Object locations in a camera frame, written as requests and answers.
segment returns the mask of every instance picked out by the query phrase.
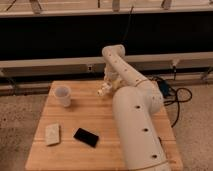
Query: phone screen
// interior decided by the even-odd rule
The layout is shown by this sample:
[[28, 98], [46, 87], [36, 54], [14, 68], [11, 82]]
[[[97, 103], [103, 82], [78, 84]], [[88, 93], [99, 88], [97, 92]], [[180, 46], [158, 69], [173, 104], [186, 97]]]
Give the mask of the phone screen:
[[76, 138], [77, 140], [80, 140], [92, 147], [95, 147], [99, 137], [95, 134], [92, 134], [91, 132], [88, 132], [82, 128], [79, 128], [77, 130], [77, 132], [74, 135], [74, 138]]

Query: white cup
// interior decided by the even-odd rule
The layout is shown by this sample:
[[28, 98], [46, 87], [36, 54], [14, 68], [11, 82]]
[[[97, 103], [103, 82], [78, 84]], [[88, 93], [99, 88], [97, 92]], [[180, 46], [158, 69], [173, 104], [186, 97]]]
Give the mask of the white cup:
[[67, 86], [59, 86], [54, 90], [54, 96], [60, 104], [68, 107], [71, 104], [71, 89]]

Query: speckled floor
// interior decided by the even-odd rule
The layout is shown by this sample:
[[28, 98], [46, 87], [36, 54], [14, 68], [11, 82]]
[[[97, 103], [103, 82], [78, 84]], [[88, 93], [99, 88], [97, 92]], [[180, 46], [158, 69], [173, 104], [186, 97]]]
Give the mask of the speckled floor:
[[46, 96], [0, 97], [0, 171], [24, 171]]
[[[213, 85], [187, 88], [193, 99], [181, 104], [180, 120], [174, 127], [184, 171], [212, 171]], [[24, 171], [46, 97], [0, 97], [0, 171]], [[167, 107], [167, 111], [174, 120], [176, 106]]]

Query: cable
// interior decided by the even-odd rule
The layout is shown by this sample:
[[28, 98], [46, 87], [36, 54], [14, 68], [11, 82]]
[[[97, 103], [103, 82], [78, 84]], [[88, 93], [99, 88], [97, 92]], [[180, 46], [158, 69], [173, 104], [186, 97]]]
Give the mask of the cable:
[[[176, 118], [175, 118], [175, 121], [171, 124], [171, 127], [173, 128], [178, 123], [179, 118], [180, 118], [180, 104], [181, 103], [189, 102], [192, 99], [192, 92], [189, 89], [183, 88], [183, 87], [177, 88], [175, 90], [164, 79], [162, 79], [161, 77], [158, 77], [158, 76], [153, 77], [152, 80], [155, 80], [157, 82], [163, 82], [164, 84], [166, 84], [169, 87], [169, 97], [172, 97], [173, 99], [172, 100], [165, 100], [164, 101], [164, 105], [165, 106], [169, 106], [169, 105], [172, 105], [174, 103], [177, 104]], [[188, 98], [186, 98], [186, 99], [180, 99], [179, 98], [180, 91], [187, 92], [188, 93]]]
[[127, 36], [128, 36], [128, 33], [129, 33], [129, 29], [130, 29], [130, 25], [131, 25], [131, 21], [132, 21], [133, 9], [134, 9], [134, 5], [132, 5], [132, 7], [131, 7], [131, 9], [130, 9], [130, 12], [129, 12], [129, 18], [128, 18], [126, 30], [125, 30], [124, 36], [123, 36], [123, 38], [122, 38], [122, 44], [124, 44], [124, 42], [126, 41], [126, 38], [127, 38]]

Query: wooden table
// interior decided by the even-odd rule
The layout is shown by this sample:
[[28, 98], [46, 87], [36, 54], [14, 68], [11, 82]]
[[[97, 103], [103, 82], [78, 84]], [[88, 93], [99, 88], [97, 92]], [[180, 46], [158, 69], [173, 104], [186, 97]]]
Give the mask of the wooden table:
[[[126, 170], [112, 115], [112, 97], [100, 98], [97, 95], [101, 83], [53, 82], [26, 163], [27, 171]], [[72, 89], [72, 104], [68, 108], [61, 107], [53, 97], [53, 90], [59, 85], [67, 85]], [[172, 170], [182, 170], [181, 158], [165, 108], [154, 115], [153, 122]], [[45, 127], [53, 123], [61, 125], [61, 143], [47, 147], [44, 139]], [[96, 148], [73, 138], [80, 127], [99, 135]]]

